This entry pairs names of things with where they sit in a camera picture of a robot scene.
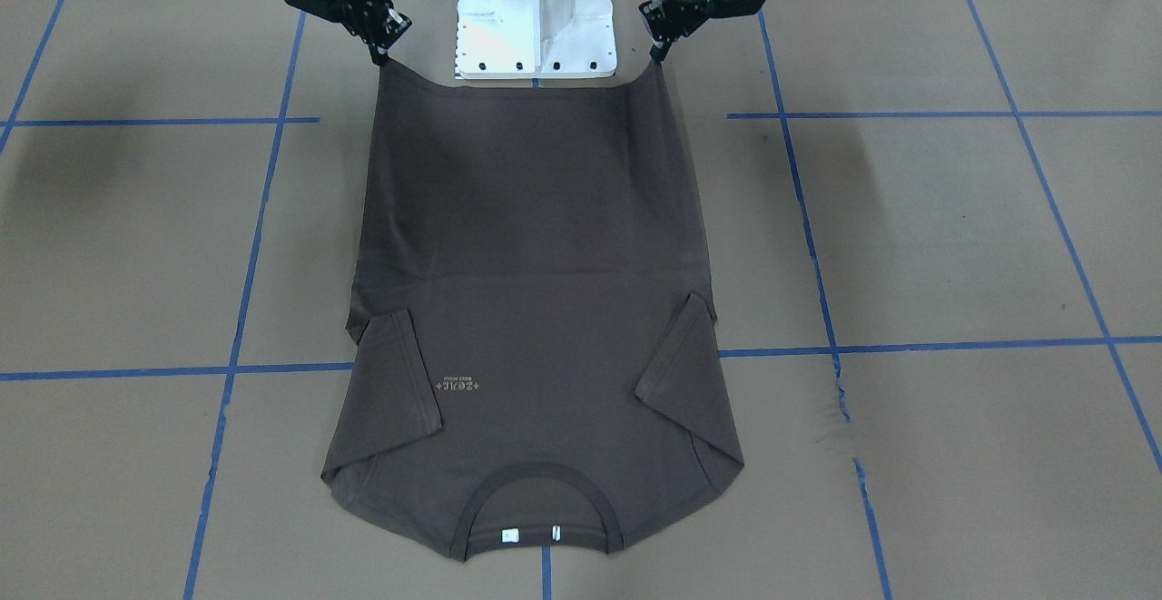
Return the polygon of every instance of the cardboard floor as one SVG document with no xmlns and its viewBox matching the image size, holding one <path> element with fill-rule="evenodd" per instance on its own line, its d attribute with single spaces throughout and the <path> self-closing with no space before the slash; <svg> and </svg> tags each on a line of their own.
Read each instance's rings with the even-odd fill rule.
<svg viewBox="0 0 1162 600">
<path fill-rule="evenodd" d="M 395 1 L 457 84 L 456 0 Z M 646 66 L 614 1 L 617 77 L 568 84 Z M 363 45 L 281 0 L 0 8 L 0 598 L 1159 597 L 1162 0 L 768 0 L 675 45 L 747 467 L 623 553 L 467 564 L 317 477 Z"/>
</svg>

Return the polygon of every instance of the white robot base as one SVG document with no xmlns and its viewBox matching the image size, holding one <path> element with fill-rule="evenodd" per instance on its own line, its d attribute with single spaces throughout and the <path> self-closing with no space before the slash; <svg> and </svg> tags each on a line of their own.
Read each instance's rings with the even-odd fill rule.
<svg viewBox="0 0 1162 600">
<path fill-rule="evenodd" d="M 612 0 L 460 0 L 457 9 L 457 78 L 603 78 L 617 71 Z"/>
</svg>

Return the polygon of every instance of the brown t-shirt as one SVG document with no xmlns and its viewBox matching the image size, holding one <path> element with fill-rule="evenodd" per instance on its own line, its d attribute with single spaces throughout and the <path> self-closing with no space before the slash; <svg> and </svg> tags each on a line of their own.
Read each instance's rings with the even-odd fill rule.
<svg viewBox="0 0 1162 600">
<path fill-rule="evenodd" d="M 454 559 L 622 550 L 743 467 L 693 169 L 659 65 L 611 88 L 381 72 L 323 479 Z"/>
</svg>

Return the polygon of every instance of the fabric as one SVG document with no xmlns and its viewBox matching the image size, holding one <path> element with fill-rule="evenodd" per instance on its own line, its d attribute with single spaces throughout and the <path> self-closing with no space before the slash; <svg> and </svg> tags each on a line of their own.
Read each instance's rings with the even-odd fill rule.
<svg viewBox="0 0 1162 600">
<path fill-rule="evenodd" d="M 614 88 L 380 76 L 323 479 L 456 558 L 622 550 L 743 467 L 661 67 Z"/>
</svg>

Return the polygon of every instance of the blue tape grid line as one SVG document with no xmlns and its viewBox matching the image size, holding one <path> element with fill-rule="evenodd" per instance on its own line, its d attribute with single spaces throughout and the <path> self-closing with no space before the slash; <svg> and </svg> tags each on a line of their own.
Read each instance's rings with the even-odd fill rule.
<svg viewBox="0 0 1162 600">
<path fill-rule="evenodd" d="M 1120 345 L 1162 344 L 1162 335 L 1136 335 L 1112 337 Z M 935 343 L 897 343 L 868 345 L 839 345 L 840 355 L 883 353 L 883 352 L 948 352 L 964 350 L 1013 350 L 1034 348 L 1077 348 L 1106 345 L 1105 337 L 1074 337 L 1060 340 L 1005 340 L 984 342 L 935 342 Z M 831 347 L 803 348 L 739 348 L 719 350 L 723 359 L 763 358 L 763 357 L 809 357 L 830 356 Z M 350 371 L 351 362 L 306 362 L 300 364 L 238 364 L 237 366 L 174 366 L 158 369 L 94 369 L 77 371 L 19 371 L 0 373 L 0 383 L 28 383 L 49 380 L 95 380 L 115 378 L 166 378 L 182 376 L 254 376 L 261 373 L 318 373 L 328 371 Z"/>
<path fill-rule="evenodd" d="M 553 553 L 547 545 L 540 547 L 540 600 L 553 600 Z"/>
<path fill-rule="evenodd" d="M 1135 117 L 1160 116 L 1162 110 L 948 110 L 948 112 L 789 112 L 787 119 L 1100 119 L 1100 117 Z M 732 112 L 730 120 L 780 119 L 780 113 L 770 112 Z"/>
<path fill-rule="evenodd" d="M 977 12 L 976 3 L 973 0 L 966 1 L 968 2 L 969 12 L 973 15 L 973 21 L 976 23 L 976 29 L 981 34 L 981 40 L 984 42 L 984 48 L 989 52 L 989 58 L 992 60 L 992 67 L 997 72 L 997 79 L 1000 81 L 1000 87 L 1005 92 L 1005 99 L 1009 100 L 1009 107 L 1012 110 L 1013 120 L 1017 121 L 1017 127 L 1020 129 L 1021 138 L 1025 141 L 1025 148 L 1028 150 L 1028 157 L 1033 160 L 1033 169 L 1037 170 L 1037 177 L 1041 181 L 1041 188 L 1045 191 L 1045 198 L 1049 202 L 1049 209 L 1053 212 L 1053 219 L 1057 222 L 1057 228 L 1061 230 L 1061 237 L 1066 241 L 1066 248 L 1069 250 L 1069 257 L 1074 262 L 1074 269 L 1077 271 L 1077 277 L 1081 279 L 1086 298 L 1089 298 L 1090 307 L 1093 309 L 1093 317 L 1097 320 L 1098 328 L 1102 330 L 1102 337 L 1105 340 L 1106 347 L 1109 348 L 1110 357 L 1113 358 L 1114 367 L 1118 370 L 1118 377 L 1121 378 L 1121 386 L 1126 390 L 1126 397 L 1129 400 L 1131 407 L 1134 409 L 1134 415 L 1138 416 L 1138 426 L 1141 427 L 1142 435 L 1146 437 L 1146 443 L 1149 445 L 1150 452 L 1154 455 L 1155 466 L 1157 466 L 1159 472 L 1162 473 L 1162 452 L 1159 451 L 1157 440 L 1154 438 L 1154 430 L 1150 430 L 1149 421 L 1146 419 L 1146 413 L 1142 410 L 1141 402 L 1138 400 L 1138 393 L 1134 391 L 1134 385 L 1129 380 L 1126 366 L 1121 362 L 1121 355 L 1118 352 L 1118 347 L 1110 334 L 1110 327 L 1105 321 L 1105 316 L 1102 314 L 1102 307 L 1097 302 L 1097 295 L 1093 293 L 1093 287 L 1090 285 L 1089 277 L 1085 273 L 1085 267 L 1082 265 L 1081 256 L 1077 253 L 1074 240 L 1069 235 L 1069 228 L 1066 224 L 1066 220 L 1061 215 L 1061 209 L 1057 207 L 1057 199 L 1054 198 L 1053 190 L 1049 187 L 1049 179 L 1045 174 L 1045 167 L 1041 166 L 1041 158 L 1037 155 L 1037 149 L 1033 147 L 1033 137 L 1030 136 L 1028 129 L 1025 126 L 1025 119 L 1017 108 L 1017 101 L 1013 99 L 1013 93 L 1009 87 L 1009 80 L 1005 78 L 1004 71 L 1000 70 L 1000 60 L 997 58 L 997 52 L 992 48 L 992 41 L 989 40 L 988 31 L 984 30 L 984 22 L 981 21 L 981 14 Z"/>
<path fill-rule="evenodd" d="M 16 128 L 88 128 L 109 126 L 274 126 L 279 123 L 320 123 L 317 116 L 211 116 L 193 119 L 62 119 L 15 121 Z"/>
<path fill-rule="evenodd" d="M 189 553 L 189 569 L 186 573 L 186 590 L 184 600 L 193 600 L 194 586 L 198 583 L 198 567 L 201 563 L 202 545 L 206 540 L 206 526 L 209 521 L 210 502 L 214 499 L 214 484 L 217 481 L 218 460 L 222 456 L 222 442 L 225 436 L 227 409 L 230 406 L 230 397 L 234 394 L 234 381 L 237 376 L 238 357 L 242 353 L 242 338 L 246 330 L 246 314 L 250 309 L 250 297 L 254 287 L 254 272 L 258 269 L 258 252 L 263 244 L 263 222 L 266 217 L 266 203 L 271 199 L 271 185 L 274 180 L 274 170 L 278 165 L 279 150 L 282 147 L 282 131 L 286 126 L 287 107 L 290 105 L 290 91 L 294 87 L 294 72 L 299 62 L 299 47 L 302 43 L 303 26 L 307 24 L 307 14 L 299 13 L 299 26 L 295 28 L 294 45 L 290 47 L 290 62 L 287 63 L 286 83 L 282 87 L 282 105 L 279 108 L 279 121 L 275 123 L 274 142 L 271 145 L 271 158 L 266 166 L 266 181 L 263 185 L 263 199 L 258 203 L 258 221 L 254 224 L 254 238 L 250 248 L 250 264 L 246 267 L 246 281 L 243 285 L 242 301 L 238 307 L 238 326 L 234 335 L 234 345 L 230 350 L 229 372 L 225 384 L 222 386 L 222 402 L 218 407 L 217 427 L 214 434 L 214 447 L 210 450 L 210 469 L 206 480 L 206 488 L 202 491 L 201 513 L 198 516 L 198 528 L 194 533 L 194 544 Z"/>
<path fill-rule="evenodd" d="M 28 88 L 33 85 L 33 77 L 36 76 L 36 67 L 41 65 L 41 58 L 44 57 L 44 49 L 49 45 L 49 38 L 52 37 L 52 30 L 57 27 L 57 20 L 60 19 L 60 8 L 64 6 L 65 0 L 57 0 L 57 5 L 52 8 L 52 15 L 49 17 L 49 23 L 44 27 L 44 34 L 41 35 L 41 43 L 36 45 L 36 52 L 33 55 L 33 62 L 28 65 L 28 71 L 24 73 L 24 81 L 20 85 L 20 93 L 16 94 L 16 102 L 12 106 L 12 113 L 8 115 L 8 121 L 5 121 L 3 133 L 0 133 L 0 153 L 2 153 L 5 147 L 8 145 L 8 136 L 12 135 L 12 129 L 16 126 L 16 117 L 20 116 L 20 108 L 24 105 L 24 98 L 28 95 Z"/>
<path fill-rule="evenodd" d="M 855 477 L 860 481 L 860 497 L 863 498 L 863 514 L 868 520 L 868 534 L 871 536 L 871 548 L 875 550 L 875 565 L 880 571 L 880 590 L 883 592 L 883 600 L 891 600 L 891 580 L 888 579 L 888 564 L 883 558 L 883 543 L 880 540 L 880 524 L 875 520 L 875 508 L 871 507 L 871 495 L 868 493 L 868 477 L 863 471 L 863 464 L 856 457 Z"/>
<path fill-rule="evenodd" d="M 783 105 L 783 90 L 779 84 L 779 70 L 775 66 L 775 52 L 770 47 L 770 36 L 767 33 L 767 17 L 759 10 L 759 30 L 762 33 L 762 44 L 767 50 L 767 66 L 770 69 L 770 84 L 775 93 L 775 106 L 779 108 L 779 121 L 783 131 L 783 143 L 787 147 L 787 160 L 791 167 L 791 179 L 795 183 L 795 198 L 799 203 L 799 212 L 803 216 L 803 234 L 806 238 L 808 255 L 815 266 L 815 281 L 819 290 L 819 310 L 823 313 L 823 324 L 827 331 L 827 347 L 831 352 L 831 364 L 835 372 L 835 391 L 839 394 L 839 409 L 844 413 L 847 422 L 852 421 L 852 415 L 847 412 L 847 391 L 842 385 L 842 364 L 839 360 L 839 347 L 835 343 L 835 328 L 831 322 L 831 307 L 827 305 L 827 291 L 823 284 L 823 270 L 819 266 L 819 256 L 815 249 L 815 235 L 811 231 L 811 214 L 806 207 L 806 197 L 803 194 L 803 183 L 799 179 L 798 158 L 795 156 L 795 144 L 791 142 L 791 127 L 787 120 L 787 108 Z"/>
</svg>

